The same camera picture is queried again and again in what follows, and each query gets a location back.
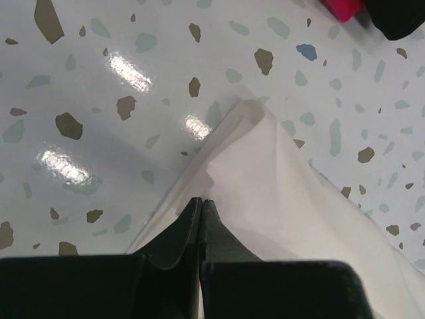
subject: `folded cloth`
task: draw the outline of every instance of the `folded cloth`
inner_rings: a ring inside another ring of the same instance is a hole
[[[237,106],[208,137],[129,253],[198,196],[213,199],[222,222],[261,259],[346,262],[363,281],[375,318],[425,318],[425,276],[310,168],[257,101]]]
[[[408,36],[425,21],[424,0],[363,0],[363,3],[373,24],[388,40]]]
[[[365,6],[361,0],[325,0],[341,22],[347,22]]]

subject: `black object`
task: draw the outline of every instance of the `black object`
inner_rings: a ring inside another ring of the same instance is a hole
[[[0,260],[2,318],[369,319],[361,282],[333,261],[266,263],[191,199],[133,255]]]
[[[407,37],[425,21],[424,0],[363,0],[373,24],[388,40]]]

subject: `pink fabric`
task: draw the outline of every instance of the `pink fabric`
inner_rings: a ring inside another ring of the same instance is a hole
[[[347,22],[364,7],[361,0],[326,0],[326,2],[341,22]]]

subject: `terrazzo tabletop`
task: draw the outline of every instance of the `terrazzo tabletop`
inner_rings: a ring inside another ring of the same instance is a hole
[[[0,34],[1,256],[126,252],[256,99],[425,270],[421,29],[390,42],[318,0],[15,0]]]

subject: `white cloth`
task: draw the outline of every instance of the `white cloth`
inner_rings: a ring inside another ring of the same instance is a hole
[[[237,106],[208,137],[130,251],[176,220],[192,197],[214,200],[222,222],[261,259],[346,262],[376,318],[425,318],[425,276],[310,168],[256,101]]]

